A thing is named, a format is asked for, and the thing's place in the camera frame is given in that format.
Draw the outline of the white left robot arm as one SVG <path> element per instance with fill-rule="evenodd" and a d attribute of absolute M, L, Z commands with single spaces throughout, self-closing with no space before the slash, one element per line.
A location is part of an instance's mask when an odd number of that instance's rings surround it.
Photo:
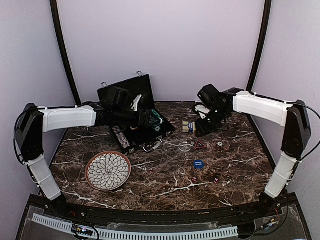
<path fill-rule="evenodd" d="M 71 213 L 63 194 L 47 164 L 43 134 L 75 127 L 126 125 L 152 126 L 152 110 L 140 109 L 140 96 L 133 98 L 126 89 L 111 86 L 100 102 L 85 102 L 68 107 L 25 106 L 13 128 L 13 149 L 18 162 L 26 165 L 35 184 L 51 203 L 51 210 L 60 218 Z"/>

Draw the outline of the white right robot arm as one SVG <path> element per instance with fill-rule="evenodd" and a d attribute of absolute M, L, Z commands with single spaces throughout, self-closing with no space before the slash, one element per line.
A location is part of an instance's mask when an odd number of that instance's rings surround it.
<path fill-rule="evenodd" d="M 219 91 L 212 84 L 204 86 L 197 96 L 201 100 L 200 104 L 194 105 L 194 111 L 199 115 L 195 122 L 198 136 L 218 131 L 233 112 L 265 119 L 284 128 L 280 159 L 264 190 L 268 197 L 255 205 L 255 213 L 266 217 L 275 208 L 272 199 L 277 198 L 291 181 L 311 138 L 307 106 L 301 100 L 288 102 L 240 88 Z"/>

